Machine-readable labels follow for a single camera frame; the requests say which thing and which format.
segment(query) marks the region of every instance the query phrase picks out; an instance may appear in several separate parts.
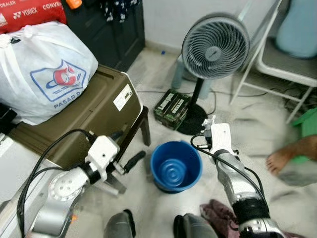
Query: dark cloth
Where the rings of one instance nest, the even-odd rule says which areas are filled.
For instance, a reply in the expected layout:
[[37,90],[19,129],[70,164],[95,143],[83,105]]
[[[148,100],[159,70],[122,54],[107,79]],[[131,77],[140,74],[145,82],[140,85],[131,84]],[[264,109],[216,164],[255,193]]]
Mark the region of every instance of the dark cloth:
[[[224,238],[239,238],[237,217],[226,205],[217,200],[200,205],[201,216],[204,217],[214,230]],[[304,238],[303,236],[284,232],[287,238]]]
[[127,18],[128,8],[136,6],[140,0],[101,0],[100,8],[107,22],[119,18],[122,23]]

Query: electric fan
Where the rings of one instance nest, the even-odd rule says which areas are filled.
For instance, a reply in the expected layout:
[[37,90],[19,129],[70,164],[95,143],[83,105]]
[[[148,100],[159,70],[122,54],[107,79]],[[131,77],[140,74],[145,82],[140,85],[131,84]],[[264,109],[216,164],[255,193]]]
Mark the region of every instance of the electric fan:
[[244,25],[226,13],[207,15],[187,33],[182,57],[187,70],[198,78],[187,115],[177,129],[186,135],[199,133],[207,114],[196,104],[204,80],[226,77],[246,59],[250,39]]

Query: gray pants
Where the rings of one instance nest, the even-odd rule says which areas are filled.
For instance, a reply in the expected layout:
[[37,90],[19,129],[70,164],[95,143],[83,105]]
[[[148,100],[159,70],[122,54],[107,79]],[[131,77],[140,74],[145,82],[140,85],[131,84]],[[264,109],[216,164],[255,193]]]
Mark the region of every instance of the gray pants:
[[[174,221],[175,238],[217,238],[208,222],[193,214],[177,216]],[[132,213],[125,210],[112,216],[107,223],[104,238],[134,238],[135,227]]]

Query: tiled floor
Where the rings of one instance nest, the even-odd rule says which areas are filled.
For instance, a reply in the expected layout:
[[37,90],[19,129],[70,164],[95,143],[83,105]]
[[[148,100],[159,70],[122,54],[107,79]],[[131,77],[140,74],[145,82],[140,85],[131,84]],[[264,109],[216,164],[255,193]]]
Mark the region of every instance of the tiled floor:
[[[142,143],[140,132],[135,136],[122,163],[140,150],[146,150],[147,157],[128,174],[118,177],[127,186],[124,195],[112,197],[91,187],[76,208],[78,220],[71,225],[68,238],[99,238],[109,218],[125,208],[129,208],[136,222],[139,238],[171,238],[173,219],[178,214],[194,213],[199,215],[199,205],[211,198],[228,204],[222,185],[217,180],[215,166],[205,155],[203,175],[191,189],[179,194],[165,194],[158,190],[151,181],[149,158],[155,147],[171,140],[189,141],[186,136],[172,131],[157,123],[153,108],[165,92],[175,71],[177,55],[165,54],[144,49],[132,65],[128,74],[131,77],[144,105],[149,107],[149,123],[152,144],[146,147]],[[265,76],[253,75],[253,81],[272,87],[287,87],[287,84]],[[230,93],[232,83],[239,82],[239,75],[216,80],[212,83],[214,91]],[[180,92],[192,92],[195,84],[184,81]],[[253,89],[243,89],[241,95],[258,95]],[[265,194],[270,206],[271,216],[278,221],[284,230],[300,233],[307,237],[316,237],[317,223],[317,187],[315,184],[303,187],[290,187],[278,178],[270,175],[265,169],[267,155],[278,147],[297,138],[298,131],[285,124],[288,112],[284,109],[282,99],[264,95],[260,97],[240,97],[233,106],[229,106],[230,96],[217,93],[215,114],[217,122],[228,122],[231,126],[232,143],[241,152],[241,160],[254,169],[262,179]],[[207,112],[214,109],[213,94],[208,99],[198,100]],[[304,166],[317,171],[315,164]],[[298,168],[289,166],[290,171]]]

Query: blue plastic bucket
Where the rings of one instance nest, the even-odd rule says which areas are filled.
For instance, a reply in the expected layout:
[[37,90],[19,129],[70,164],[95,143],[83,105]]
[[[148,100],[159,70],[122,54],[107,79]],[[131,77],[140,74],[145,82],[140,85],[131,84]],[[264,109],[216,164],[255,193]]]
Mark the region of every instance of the blue plastic bucket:
[[185,141],[170,141],[158,146],[151,156],[156,186],[164,192],[178,193],[200,179],[203,163],[199,153]]

